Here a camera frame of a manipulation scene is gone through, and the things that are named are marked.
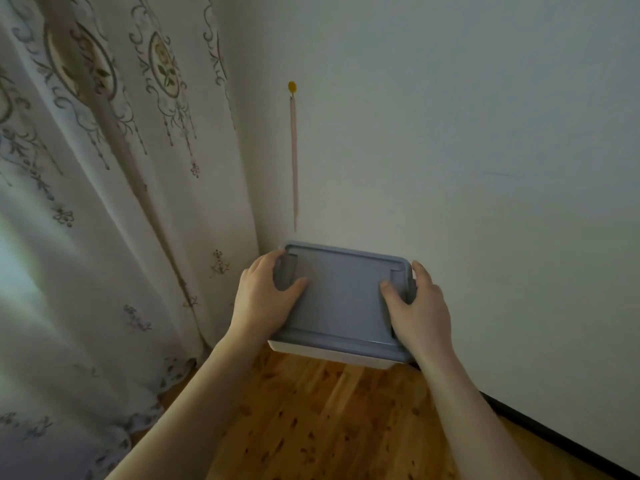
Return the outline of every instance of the right hand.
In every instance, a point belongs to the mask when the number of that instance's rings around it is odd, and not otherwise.
[[[389,282],[380,283],[380,291],[387,302],[391,325],[398,339],[416,360],[432,365],[454,354],[451,316],[442,290],[433,284],[424,266],[418,261],[413,261],[411,266],[418,288],[411,305],[400,298]]]

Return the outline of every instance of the wooden floor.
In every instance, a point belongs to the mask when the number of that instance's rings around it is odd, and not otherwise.
[[[163,397],[167,406],[178,389]],[[512,423],[545,479],[609,479]],[[457,479],[422,375],[263,350],[207,480]]]

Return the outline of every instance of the hand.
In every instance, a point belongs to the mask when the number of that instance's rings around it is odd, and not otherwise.
[[[431,365],[453,355],[451,317],[442,290],[433,284],[424,266],[418,261],[413,261],[411,266],[418,287],[411,305],[400,298],[389,282],[380,283],[380,291],[398,339],[416,360]]]
[[[285,250],[276,250],[260,256],[243,271],[229,327],[231,334],[263,345],[284,325],[308,283],[308,279],[299,278],[288,290],[276,289],[273,266],[284,253]]]

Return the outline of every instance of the embroidered curtain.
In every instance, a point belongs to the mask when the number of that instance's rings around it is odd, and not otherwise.
[[[0,471],[103,478],[257,255],[209,0],[0,0]]]

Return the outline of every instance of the plastic container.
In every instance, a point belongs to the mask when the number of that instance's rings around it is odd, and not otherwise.
[[[396,339],[379,284],[387,280],[411,303],[415,281],[400,257],[288,242],[273,279],[284,290],[295,279],[310,279],[285,325],[270,339],[273,350],[386,369],[409,362]]]

